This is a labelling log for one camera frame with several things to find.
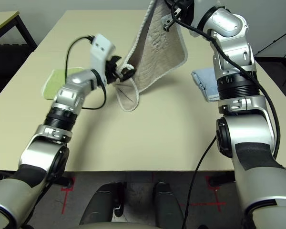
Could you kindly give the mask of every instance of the beige towel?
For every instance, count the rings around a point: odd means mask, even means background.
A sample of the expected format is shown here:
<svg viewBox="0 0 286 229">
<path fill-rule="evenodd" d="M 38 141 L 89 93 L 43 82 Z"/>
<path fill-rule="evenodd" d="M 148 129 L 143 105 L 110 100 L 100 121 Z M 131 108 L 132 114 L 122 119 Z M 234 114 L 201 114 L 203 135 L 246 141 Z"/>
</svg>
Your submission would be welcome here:
<svg viewBox="0 0 286 229">
<path fill-rule="evenodd" d="M 170 13 L 164 0 L 151 1 L 136 40 L 120 67 L 120 70 L 125 67 L 136 69 L 131 79 L 114 84 L 118 101 L 125 111 L 134 110 L 140 92 L 187 59 L 179 25 L 174 24 L 169 32 L 163 30 L 161 18 Z"/>
</svg>

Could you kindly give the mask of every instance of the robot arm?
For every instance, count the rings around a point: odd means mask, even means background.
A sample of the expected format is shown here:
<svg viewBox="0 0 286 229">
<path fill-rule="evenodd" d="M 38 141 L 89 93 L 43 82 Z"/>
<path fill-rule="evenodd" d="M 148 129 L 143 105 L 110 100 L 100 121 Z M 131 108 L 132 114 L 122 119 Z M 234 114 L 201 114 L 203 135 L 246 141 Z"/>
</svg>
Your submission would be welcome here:
<svg viewBox="0 0 286 229">
<path fill-rule="evenodd" d="M 19 160 L 15 174 L 0 181 L 0 229 L 20 228 L 36 203 L 61 177 L 69 155 L 67 143 L 85 97 L 98 86 L 130 78 L 135 70 L 116 71 L 114 45 L 97 35 L 91 45 L 91 69 L 70 75 L 58 91 L 43 124 L 39 125 Z"/>
<path fill-rule="evenodd" d="M 255 61 L 246 34 L 248 24 L 233 15 L 216 0 L 166 1 L 180 21 L 213 37 L 233 62 L 257 79 Z M 188 21 L 194 6 L 193 21 Z M 174 22 L 171 15 L 162 19 L 168 31 Z M 198 34 L 191 31 L 194 37 Z M 247 217 L 256 228 L 286 228 L 286 169 L 272 156 L 275 135 L 266 100 L 259 88 L 237 68 L 229 64 L 214 47 L 213 64 L 220 101 L 216 121 L 219 151 L 232 159 L 236 187 Z"/>
</svg>

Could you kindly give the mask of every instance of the red tape marking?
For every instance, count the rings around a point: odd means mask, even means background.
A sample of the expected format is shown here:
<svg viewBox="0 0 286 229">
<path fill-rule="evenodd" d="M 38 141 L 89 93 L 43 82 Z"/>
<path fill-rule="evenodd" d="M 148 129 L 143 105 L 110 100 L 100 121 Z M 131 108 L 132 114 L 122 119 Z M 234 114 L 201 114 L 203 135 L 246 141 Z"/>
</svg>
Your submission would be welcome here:
<svg viewBox="0 0 286 229">
<path fill-rule="evenodd" d="M 216 199 L 216 203 L 219 203 L 219 199 L 218 199 L 218 194 L 217 194 L 217 191 L 220 189 L 220 187 L 212 187 L 210 186 L 209 184 L 209 176 L 205 176 L 205 180 L 206 180 L 206 183 L 207 183 L 207 187 L 209 190 L 213 190 L 213 193 L 215 195 L 215 199 Z M 217 204 L 217 209 L 219 212 L 221 212 L 221 208 L 220 208 L 220 205 Z"/>
<path fill-rule="evenodd" d="M 65 198 L 64 198 L 63 204 L 62 204 L 62 209 L 61 209 L 61 214 L 62 214 L 62 215 L 63 215 L 64 212 L 65 212 L 68 193 L 69 193 L 70 191 L 73 191 L 74 184 L 75 184 L 75 177 L 72 177 L 72 180 L 73 180 L 73 184 L 72 184 L 72 186 L 71 186 L 70 188 L 64 188 L 64 187 L 61 188 L 61 191 L 65 191 L 65 192 L 66 192 L 66 193 L 65 193 Z"/>
</svg>

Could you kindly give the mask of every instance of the towel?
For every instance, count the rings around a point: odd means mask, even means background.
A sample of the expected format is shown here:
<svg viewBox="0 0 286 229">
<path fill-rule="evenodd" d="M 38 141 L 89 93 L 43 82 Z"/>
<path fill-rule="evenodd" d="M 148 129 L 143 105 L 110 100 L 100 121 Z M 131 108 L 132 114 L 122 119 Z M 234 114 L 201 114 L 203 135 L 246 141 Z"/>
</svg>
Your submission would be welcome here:
<svg viewBox="0 0 286 229">
<path fill-rule="evenodd" d="M 208 102 L 219 100 L 214 68 L 204 68 L 192 72 L 192 77 Z"/>
<path fill-rule="evenodd" d="M 84 70 L 81 67 L 68 68 L 68 75 Z M 65 70 L 54 69 L 41 89 L 41 95 L 45 99 L 54 99 L 58 90 L 65 84 Z"/>
<path fill-rule="evenodd" d="M 132 48 L 120 66 L 120 70 L 125 67 L 136 69 L 131 79 L 114 84 L 124 111 L 134 110 L 140 92 L 187 59 L 180 26 L 174 24 L 169 32 L 163 30 L 161 18 L 170 13 L 164 0 L 151 1 Z"/>
</svg>

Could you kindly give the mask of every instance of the black cable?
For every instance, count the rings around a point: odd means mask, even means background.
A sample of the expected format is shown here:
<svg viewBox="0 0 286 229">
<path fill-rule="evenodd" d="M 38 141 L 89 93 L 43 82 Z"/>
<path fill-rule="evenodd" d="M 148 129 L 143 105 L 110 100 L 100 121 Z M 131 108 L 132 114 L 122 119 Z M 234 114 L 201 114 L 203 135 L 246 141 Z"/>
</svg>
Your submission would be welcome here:
<svg viewBox="0 0 286 229">
<path fill-rule="evenodd" d="M 191 30 L 191 31 L 194 31 L 198 34 L 200 34 L 201 36 L 203 36 L 204 38 L 206 38 L 208 41 L 212 42 L 213 46 L 216 48 L 216 50 L 218 51 L 218 53 L 229 63 L 231 64 L 232 66 L 234 66 L 235 68 L 237 68 L 242 74 L 244 74 L 244 76 L 246 76 L 248 79 L 250 79 L 260 90 L 261 92 L 264 94 L 266 100 L 268 101 L 269 103 L 269 106 L 270 106 L 270 109 L 271 109 L 271 112 L 272 112 L 272 115 L 273 115 L 273 118 L 274 118 L 274 121 L 275 121 L 275 125 L 276 125 L 276 146 L 275 146 L 275 149 L 274 149 L 274 152 L 273 152 L 273 157 L 276 159 L 277 157 L 277 153 L 278 153 L 278 149 L 279 149 L 279 146 L 280 146 L 280 141 L 281 141 L 281 131 L 280 131 L 280 124 L 279 124 L 279 121 L 278 121 L 278 117 L 277 117 L 277 114 L 276 114 L 276 109 L 275 109 L 275 106 L 274 104 L 272 103 L 272 100 L 270 99 L 270 96 L 268 95 L 267 91 L 262 87 L 262 85 L 258 82 L 257 79 L 255 79 L 252 75 L 250 75 L 246 70 L 244 70 L 241 66 L 239 66 L 237 63 L 233 62 L 223 51 L 222 49 L 220 48 L 220 46 L 218 45 L 218 43 L 216 42 L 216 40 L 211 37 L 210 35 L 206 34 L 205 32 L 203 31 L 200 31 L 199 29 L 197 28 L 194 28 L 192 26 L 189 26 L 185 23 L 183 23 L 182 21 L 178 20 L 176 17 L 175 17 L 175 14 L 174 14 L 174 9 L 176 7 L 176 2 L 172 5 L 171 7 L 171 14 L 172 14 L 172 19 L 174 22 L 176 22 L 177 24 L 180 24 L 182 26 L 184 26 L 185 28 Z"/>
<path fill-rule="evenodd" d="M 67 51 L 67 56 L 66 56 L 66 63 L 65 63 L 65 83 L 67 82 L 67 77 L 68 77 L 68 63 L 69 63 L 70 51 L 71 51 L 72 47 L 77 42 L 79 42 L 80 40 L 83 40 L 83 39 L 88 39 L 90 41 L 90 43 L 92 43 L 92 41 L 94 39 L 94 36 L 82 36 L 82 37 L 79 37 L 75 41 L 73 41 L 72 44 L 69 46 L 68 51 Z M 107 94 L 106 94 L 105 85 L 103 84 L 100 75 L 94 69 L 92 69 L 92 72 L 94 73 L 94 75 L 95 75 L 95 77 L 97 79 L 98 84 L 101 85 L 101 88 L 102 88 L 103 93 L 104 93 L 104 101 L 103 101 L 102 105 L 100 105 L 99 107 L 96 107 L 96 108 L 82 107 L 82 109 L 86 109 L 86 110 L 98 110 L 98 109 L 101 109 L 105 105 L 105 103 L 107 101 Z"/>
<path fill-rule="evenodd" d="M 37 198 L 37 201 L 35 203 L 35 206 L 39 203 L 39 201 L 43 198 L 43 196 L 49 191 L 49 189 L 52 187 L 53 182 L 48 183 L 48 185 L 46 187 L 44 187 L 44 189 L 42 190 L 42 192 L 40 193 L 40 195 Z"/>
<path fill-rule="evenodd" d="M 94 75 L 95 75 L 95 77 L 96 77 L 96 79 L 97 79 L 98 84 L 101 85 L 101 88 L 102 88 L 103 93 L 104 93 L 104 102 L 103 102 L 103 104 L 102 104 L 101 106 L 96 107 L 96 108 L 82 107 L 82 109 L 86 109 L 86 110 L 98 110 L 98 109 L 101 109 L 101 108 L 105 105 L 106 100 L 107 100 L 106 89 L 105 89 L 105 85 L 104 85 L 104 83 L 103 83 L 103 81 L 102 81 L 102 79 L 101 79 L 101 76 L 100 76 L 99 73 L 98 73 L 96 70 L 94 70 L 94 69 L 92 69 L 92 72 L 94 73 Z"/>
<path fill-rule="evenodd" d="M 68 71 L 68 62 L 69 62 L 69 55 L 70 55 L 71 48 L 73 47 L 73 45 L 75 45 L 80 40 L 83 40 L 83 39 L 93 40 L 93 38 L 94 37 L 92 36 L 82 36 L 82 37 L 77 38 L 75 41 L 73 41 L 72 44 L 69 46 L 68 51 L 67 51 L 67 56 L 66 56 L 66 64 L 65 64 L 65 83 L 67 82 L 67 77 L 68 77 L 67 71 Z"/>
<path fill-rule="evenodd" d="M 191 181 L 191 184 L 190 184 L 190 188 L 189 188 L 189 193 L 187 194 L 187 201 L 186 201 L 186 207 L 185 207 L 185 213 L 184 213 L 184 219 L 183 219 L 183 224 L 182 224 L 182 227 L 181 229 L 184 229 L 185 227 L 185 223 L 186 223 L 186 219 L 187 219 L 187 216 L 189 215 L 189 206 L 190 206 L 190 200 L 191 200 L 191 193 L 192 193 L 192 188 L 193 188 L 193 184 L 194 184 L 194 181 L 195 181 L 195 178 L 196 178 L 196 174 L 198 172 L 198 169 L 199 169 L 199 166 L 201 165 L 206 153 L 209 151 L 209 149 L 212 147 L 212 145 L 214 144 L 216 140 L 216 136 L 213 138 L 213 140 L 211 141 L 210 145 L 208 146 L 208 148 L 205 150 L 204 154 L 202 154 L 199 162 L 198 162 L 198 165 L 194 171 L 194 174 L 193 174 L 193 177 L 192 177 L 192 181 Z"/>
</svg>

